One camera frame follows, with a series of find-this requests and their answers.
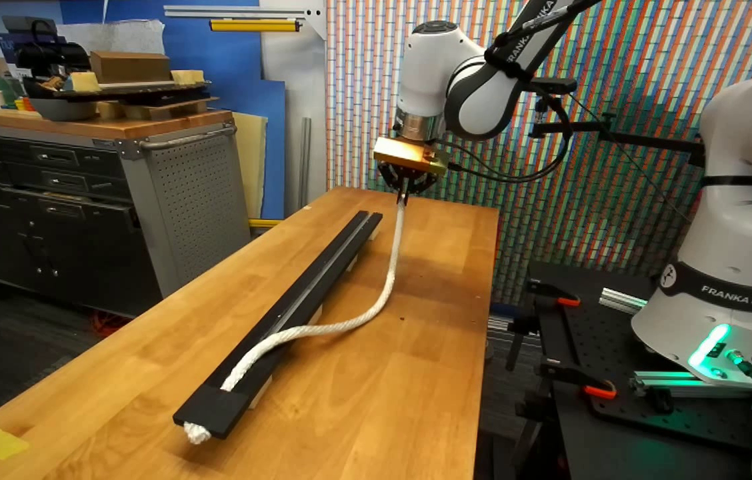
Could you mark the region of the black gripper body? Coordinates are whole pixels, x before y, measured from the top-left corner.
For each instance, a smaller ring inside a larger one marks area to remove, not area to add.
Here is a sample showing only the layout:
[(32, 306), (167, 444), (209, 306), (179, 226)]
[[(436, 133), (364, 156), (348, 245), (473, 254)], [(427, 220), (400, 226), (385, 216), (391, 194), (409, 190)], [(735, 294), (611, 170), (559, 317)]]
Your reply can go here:
[(424, 170), (397, 170), (392, 180), (395, 190), (407, 190), (411, 194), (423, 194), (427, 192), (432, 185), (439, 181), (436, 174), (424, 174)]

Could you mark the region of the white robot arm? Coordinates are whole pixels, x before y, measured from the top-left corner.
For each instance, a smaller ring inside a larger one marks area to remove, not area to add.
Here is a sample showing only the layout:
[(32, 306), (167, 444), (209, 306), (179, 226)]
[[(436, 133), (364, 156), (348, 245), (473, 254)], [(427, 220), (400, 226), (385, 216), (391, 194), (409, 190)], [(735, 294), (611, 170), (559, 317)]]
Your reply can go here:
[[(397, 137), (423, 145), (432, 121), (465, 138), (503, 133), (548, 54), (599, 2), (532, 0), (491, 45), (451, 21), (415, 26), (395, 96)], [(713, 96), (699, 133), (703, 201), (633, 334), (704, 382), (752, 384), (752, 81)]]

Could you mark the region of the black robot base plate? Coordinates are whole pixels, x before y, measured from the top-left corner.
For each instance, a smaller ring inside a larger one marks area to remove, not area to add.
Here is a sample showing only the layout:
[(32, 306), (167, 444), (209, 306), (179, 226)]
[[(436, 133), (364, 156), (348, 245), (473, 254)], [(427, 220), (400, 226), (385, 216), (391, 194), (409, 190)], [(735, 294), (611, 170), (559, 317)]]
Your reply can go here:
[(533, 297), (544, 354), (617, 384), (611, 402), (559, 398), (571, 466), (611, 457), (600, 480), (752, 480), (752, 336), (709, 320), (696, 349), (672, 364), (651, 353), (629, 317), (647, 304), (647, 277), (536, 265), (532, 277), (581, 298), (561, 309)]

